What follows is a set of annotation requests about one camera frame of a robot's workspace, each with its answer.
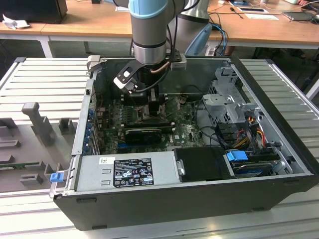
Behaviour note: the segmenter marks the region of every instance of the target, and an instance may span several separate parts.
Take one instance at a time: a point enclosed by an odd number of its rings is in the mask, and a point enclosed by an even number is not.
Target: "power supply label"
[[[150,158],[114,161],[114,187],[123,188],[153,184],[154,176]]]

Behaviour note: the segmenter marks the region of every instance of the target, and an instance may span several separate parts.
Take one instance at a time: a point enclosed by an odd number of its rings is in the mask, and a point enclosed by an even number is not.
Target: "robotic arm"
[[[179,56],[176,45],[182,52],[196,55],[208,40],[212,28],[207,14],[209,0],[111,1],[130,10],[135,53],[135,60],[130,61],[113,82],[132,97],[137,94],[147,97],[149,113],[156,116],[159,111],[158,84],[165,79],[170,64],[181,61],[176,57]],[[171,46],[168,58],[167,39]],[[145,87],[138,87],[138,81]]]
[[[157,69],[166,68],[166,29],[169,22],[183,11],[188,0],[116,0],[115,3],[128,6],[131,13],[133,47],[135,60],[129,62],[113,80],[122,90],[145,92],[153,84],[164,79]],[[133,76],[139,72],[139,80],[147,85],[138,90]]]

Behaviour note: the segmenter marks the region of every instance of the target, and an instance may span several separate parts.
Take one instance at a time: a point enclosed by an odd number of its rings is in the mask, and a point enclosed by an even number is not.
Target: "motherboard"
[[[156,117],[146,114],[147,106],[130,105],[118,99],[97,109],[101,151],[105,154],[172,151],[179,147],[204,146],[202,133],[194,121],[195,101],[185,96],[166,97]],[[131,130],[160,132],[157,142],[126,142]]]

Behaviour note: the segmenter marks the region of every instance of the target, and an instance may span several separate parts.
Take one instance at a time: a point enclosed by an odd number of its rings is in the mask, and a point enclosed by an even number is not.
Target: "blue cable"
[[[220,55],[222,56],[224,51],[225,51],[225,48],[226,48],[226,36],[225,36],[225,31],[223,29],[221,29],[218,25],[216,24],[212,24],[214,27],[216,27],[222,34],[223,34],[223,37],[224,37],[224,46],[223,46],[223,50],[221,51]]]

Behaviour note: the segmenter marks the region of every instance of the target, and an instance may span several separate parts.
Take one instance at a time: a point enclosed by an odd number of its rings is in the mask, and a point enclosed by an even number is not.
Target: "black computer case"
[[[14,20],[59,24],[67,12],[66,0],[1,0],[2,14]]]

